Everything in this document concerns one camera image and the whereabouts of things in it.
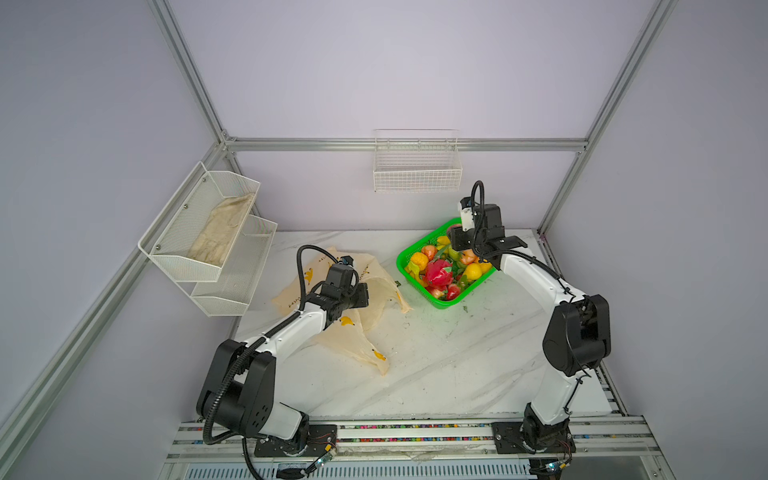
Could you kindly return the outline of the yellow fake lemon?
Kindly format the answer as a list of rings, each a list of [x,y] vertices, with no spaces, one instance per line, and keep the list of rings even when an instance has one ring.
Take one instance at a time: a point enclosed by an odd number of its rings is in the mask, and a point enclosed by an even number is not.
[[[484,274],[482,267],[479,263],[469,264],[464,270],[463,277],[468,283],[473,283]]]

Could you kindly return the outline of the cream banana print plastic bag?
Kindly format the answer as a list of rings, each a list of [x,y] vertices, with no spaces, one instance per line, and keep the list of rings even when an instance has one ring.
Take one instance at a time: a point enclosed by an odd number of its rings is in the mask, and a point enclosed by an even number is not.
[[[368,338],[368,333],[382,320],[387,308],[397,305],[402,314],[412,310],[411,305],[402,295],[392,276],[385,271],[377,258],[367,253],[339,252],[334,247],[327,251],[340,259],[349,255],[361,281],[368,286],[369,304],[365,308],[344,310],[340,319],[334,321],[322,333],[315,335],[311,342],[322,345],[335,353],[345,355],[364,365],[375,367],[382,376],[389,371],[387,356]],[[303,263],[304,285],[309,293],[325,280],[331,266],[331,260],[324,254],[317,253],[314,259]],[[300,287],[298,277],[286,286],[272,303],[282,315],[292,313],[299,306]]]

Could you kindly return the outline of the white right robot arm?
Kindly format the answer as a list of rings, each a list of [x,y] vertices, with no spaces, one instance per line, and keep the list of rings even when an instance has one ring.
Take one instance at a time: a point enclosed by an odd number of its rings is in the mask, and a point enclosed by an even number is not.
[[[517,236],[508,236],[500,208],[485,200],[476,181],[459,202],[461,225],[448,230],[451,246],[471,250],[480,260],[519,283],[549,316],[541,349],[549,366],[524,410],[521,447],[544,452],[567,440],[578,389],[610,354],[610,307],[601,295],[588,295],[536,258]]]

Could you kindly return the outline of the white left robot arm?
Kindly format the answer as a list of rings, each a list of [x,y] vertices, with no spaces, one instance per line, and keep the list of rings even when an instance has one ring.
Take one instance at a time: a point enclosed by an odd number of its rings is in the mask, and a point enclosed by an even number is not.
[[[325,279],[311,288],[304,279],[306,250],[331,260]],[[203,419],[204,444],[239,437],[281,441],[292,454],[306,447],[308,416],[275,400],[277,367],[340,320],[345,311],[368,306],[369,292],[349,255],[337,258],[319,246],[303,245],[297,251],[296,266],[296,310],[250,342],[228,339],[217,347],[196,403]]]

